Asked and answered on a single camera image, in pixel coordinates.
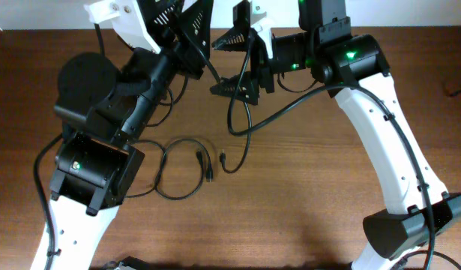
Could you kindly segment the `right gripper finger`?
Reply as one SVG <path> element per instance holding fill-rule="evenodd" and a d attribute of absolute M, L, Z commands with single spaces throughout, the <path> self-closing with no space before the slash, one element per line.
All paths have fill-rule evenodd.
<path fill-rule="evenodd" d="M 251 1 L 240 1 L 232 9 L 233 27 L 211 45 L 214 50 L 246 52 L 250 32 Z"/>
<path fill-rule="evenodd" d="M 222 78 L 220 82 L 210 88 L 213 95 L 231 98 L 237 90 L 238 101 L 243 101 L 250 105 L 257 105 L 259 101 L 259 87 L 256 79 L 251 77 L 251 72 L 245 71 L 241 82 L 240 75 L 231 78 Z"/>

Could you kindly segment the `black usb cable short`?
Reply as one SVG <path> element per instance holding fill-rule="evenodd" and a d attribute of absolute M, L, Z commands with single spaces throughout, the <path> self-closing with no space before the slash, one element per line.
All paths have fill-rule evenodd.
<path fill-rule="evenodd" d="M 169 201 L 182 201 L 195 195 L 205 182 L 214 180 L 210 151 L 193 138 L 176 139 L 163 145 L 151 139 L 141 139 L 136 144 L 149 144 L 161 151 L 157 173 L 148 190 L 128 194 L 127 199 L 145 197 L 156 193 Z"/>

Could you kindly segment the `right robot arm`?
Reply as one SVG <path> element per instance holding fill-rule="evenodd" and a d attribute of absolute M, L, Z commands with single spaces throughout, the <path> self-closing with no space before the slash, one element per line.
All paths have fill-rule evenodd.
<path fill-rule="evenodd" d="M 403 114 L 390 67 L 378 41 L 352 34 L 344 1 L 298 3 L 297 34 L 276 37 L 254 1 L 233 8 L 233 26 L 215 50 L 242 51 L 241 72 L 211 92 L 257 104 L 274 77 L 309 69 L 304 98 L 327 92 L 353 124 L 376 171 L 385 208 L 364 218 L 367 244 L 351 269 L 402 269 L 408 259 L 436 255 L 436 237 L 461 218 L 461 193 L 451 193 L 433 172 Z"/>

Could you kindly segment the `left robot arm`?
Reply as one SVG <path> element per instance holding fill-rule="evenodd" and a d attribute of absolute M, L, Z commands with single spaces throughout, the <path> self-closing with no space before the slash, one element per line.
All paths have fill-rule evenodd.
<path fill-rule="evenodd" d="M 134 147 L 176 75 L 199 79 L 210 67 L 212 1 L 96 1 L 89 21 L 108 22 L 131 48 L 124 67 L 84 52 L 58 74 L 55 114 L 62 132 L 46 225 L 33 269 L 88 269 L 143 162 Z"/>

